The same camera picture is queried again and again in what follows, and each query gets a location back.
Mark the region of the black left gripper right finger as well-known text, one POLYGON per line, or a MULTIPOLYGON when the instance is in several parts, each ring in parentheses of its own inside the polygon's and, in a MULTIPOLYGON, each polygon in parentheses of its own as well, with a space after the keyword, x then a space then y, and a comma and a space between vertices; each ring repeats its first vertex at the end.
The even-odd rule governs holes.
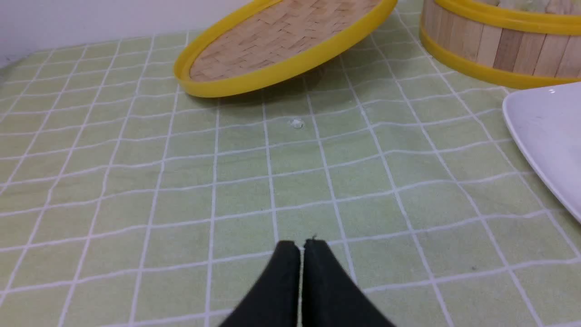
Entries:
POLYGON ((393 327, 342 268, 327 242, 304 244, 304 327, 393 327))

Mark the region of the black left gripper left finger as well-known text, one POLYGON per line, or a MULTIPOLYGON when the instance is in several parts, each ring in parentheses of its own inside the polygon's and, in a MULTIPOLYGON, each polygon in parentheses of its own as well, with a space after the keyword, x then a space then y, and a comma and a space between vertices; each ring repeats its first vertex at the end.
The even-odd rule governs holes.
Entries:
POLYGON ((257 281, 222 327, 296 327, 300 251, 293 241, 278 242, 257 281))

